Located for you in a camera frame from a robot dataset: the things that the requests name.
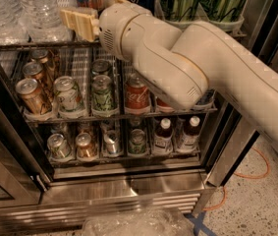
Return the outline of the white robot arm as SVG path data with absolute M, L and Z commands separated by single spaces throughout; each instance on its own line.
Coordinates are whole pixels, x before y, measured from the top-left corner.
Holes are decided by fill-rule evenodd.
M 130 62 L 149 89 L 178 110 L 191 109 L 216 89 L 254 122 L 278 151 L 278 74 L 222 29 L 194 21 L 178 29 L 125 0 L 110 0 L 96 17 L 64 7 L 65 26 Z

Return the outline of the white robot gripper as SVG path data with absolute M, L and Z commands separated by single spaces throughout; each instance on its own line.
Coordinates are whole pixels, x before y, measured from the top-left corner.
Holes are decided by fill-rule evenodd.
M 128 0 L 102 0 L 105 9 L 99 19 L 95 9 L 63 7 L 63 24 L 79 37 L 94 42 L 98 36 L 102 47 L 120 60 L 150 62 L 152 51 L 144 43 L 146 26 L 152 14 Z

